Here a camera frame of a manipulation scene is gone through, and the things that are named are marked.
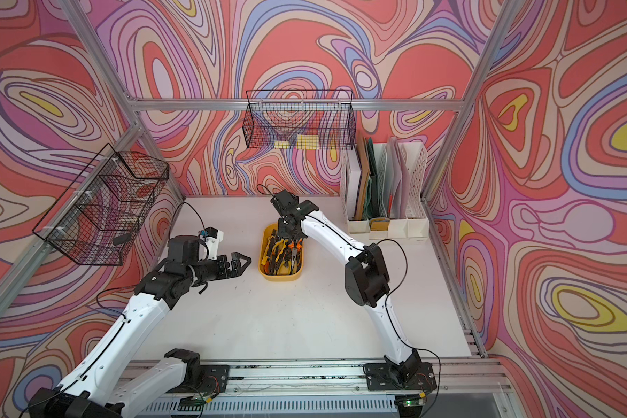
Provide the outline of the orange long nose pliers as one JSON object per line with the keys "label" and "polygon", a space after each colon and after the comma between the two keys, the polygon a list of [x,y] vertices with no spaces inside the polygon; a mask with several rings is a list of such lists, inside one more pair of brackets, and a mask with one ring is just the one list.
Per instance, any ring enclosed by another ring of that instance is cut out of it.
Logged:
{"label": "orange long nose pliers", "polygon": [[303,239],[291,240],[288,244],[290,248],[289,273],[296,274],[301,268],[301,251]]}

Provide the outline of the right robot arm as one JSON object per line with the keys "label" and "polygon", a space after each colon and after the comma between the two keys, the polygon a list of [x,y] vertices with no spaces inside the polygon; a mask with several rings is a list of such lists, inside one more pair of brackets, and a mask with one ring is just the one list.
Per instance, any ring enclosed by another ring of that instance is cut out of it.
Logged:
{"label": "right robot arm", "polygon": [[366,309],[380,336],[389,379],[398,388],[413,383],[421,356],[404,333],[390,296],[390,277],[382,250],[363,244],[336,226],[315,203],[283,190],[272,195],[282,239],[313,239],[345,268],[344,287],[356,305]]}

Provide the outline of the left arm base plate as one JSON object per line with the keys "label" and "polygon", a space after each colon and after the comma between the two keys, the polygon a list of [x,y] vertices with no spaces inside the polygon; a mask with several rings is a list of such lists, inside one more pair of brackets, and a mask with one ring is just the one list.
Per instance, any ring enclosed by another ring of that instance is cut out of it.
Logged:
{"label": "left arm base plate", "polygon": [[221,394],[226,392],[230,367],[223,364],[200,364],[193,367],[186,385],[200,392]]}

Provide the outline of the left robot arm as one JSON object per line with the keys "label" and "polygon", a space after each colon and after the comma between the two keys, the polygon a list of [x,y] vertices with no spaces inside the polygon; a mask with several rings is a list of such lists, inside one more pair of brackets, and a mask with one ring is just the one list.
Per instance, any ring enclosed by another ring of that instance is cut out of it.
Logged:
{"label": "left robot arm", "polygon": [[153,329],[191,289],[243,275],[252,260],[245,254],[218,254],[218,238],[179,235],[169,240],[167,257],[136,285],[132,297],[97,346],[53,389],[40,388],[24,414],[30,417],[135,417],[173,389],[210,402],[223,388],[205,383],[199,354],[174,348],[148,371],[120,386],[118,380]]}

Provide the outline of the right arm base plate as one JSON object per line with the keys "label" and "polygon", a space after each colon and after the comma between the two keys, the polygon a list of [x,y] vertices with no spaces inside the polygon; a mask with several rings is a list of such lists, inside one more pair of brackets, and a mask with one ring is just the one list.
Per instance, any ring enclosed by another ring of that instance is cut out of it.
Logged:
{"label": "right arm base plate", "polygon": [[388,362],[370,362],[362,366],[369,391],[419,391],[429,394],[438,388],[430,362],[420,362],[413,371],[400,370]]}

